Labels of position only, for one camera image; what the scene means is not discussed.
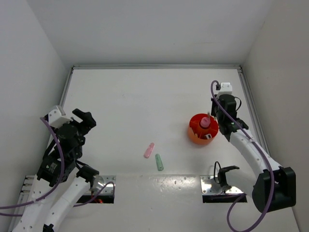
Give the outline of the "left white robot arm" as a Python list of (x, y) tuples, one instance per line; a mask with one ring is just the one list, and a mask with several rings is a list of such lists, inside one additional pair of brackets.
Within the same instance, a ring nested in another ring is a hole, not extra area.
[(41, 118), (53, 139), (35, 174), (30, 201), (24, 204), (15, 232), (57, 231), (81, 196), (96, 184), (99, 172), (83, 164), (65, 193), (56, 198), (58, 186), (67, 181), (83, 155), (85, 135), (97, 125), (90, 112), (74, 109), (72, 113), (80, 121), (66, 116), (61, 106), (55, 106)]

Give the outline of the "pink correction tape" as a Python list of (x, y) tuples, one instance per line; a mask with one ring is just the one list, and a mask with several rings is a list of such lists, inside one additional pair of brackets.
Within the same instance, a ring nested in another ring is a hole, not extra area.
[(143, 157), (148, 159), (154, 149), (155, 144), (154, 143), (150, 143), (148, 148), (146, 149), (146, 151), (144, 152)]

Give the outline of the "pink capped clear tube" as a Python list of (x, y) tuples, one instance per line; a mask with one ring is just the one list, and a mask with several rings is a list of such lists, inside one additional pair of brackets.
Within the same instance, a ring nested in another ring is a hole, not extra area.
[(208, 117), (203, 117), (199, 125), (201, 128), (207, 129), (211, 125), (211, 120)]

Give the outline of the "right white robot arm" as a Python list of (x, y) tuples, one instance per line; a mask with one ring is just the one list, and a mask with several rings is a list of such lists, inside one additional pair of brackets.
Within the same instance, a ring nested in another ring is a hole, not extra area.
[(220, 168), (217, 179), (221, 187), (235, 186), (250, 196), (255, 207), (272, 212), (296, 204), (296, 174), (291, 167), (277, 163), (255, 141), (248, 125), (237, 117), (236, 100), (231, 94), (216, 94), (211, 115), (218, 120), (220, 133), (240, 152), (254, 172), (249, 178), (239, 167)]

